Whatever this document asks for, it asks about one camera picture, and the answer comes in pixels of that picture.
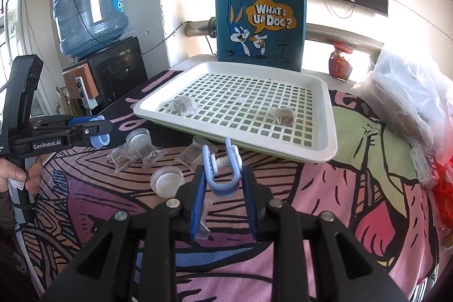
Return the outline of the person's left hand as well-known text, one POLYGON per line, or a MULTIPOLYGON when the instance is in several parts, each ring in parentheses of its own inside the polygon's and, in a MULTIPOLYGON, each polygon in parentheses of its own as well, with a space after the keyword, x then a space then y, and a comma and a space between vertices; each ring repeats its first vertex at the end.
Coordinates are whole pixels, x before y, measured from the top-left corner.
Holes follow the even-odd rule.
POLYGON ((8 179, 14 179, 22 182, 25 189, 31 194, 36 195, 39 192, 41 185, 41 174, 43 172, 43 164, 41 157, 29 167, 25 172, 23 169, 16 166, 13 162, 5 158, 0 160, 0 193, 8 191, 8 179))

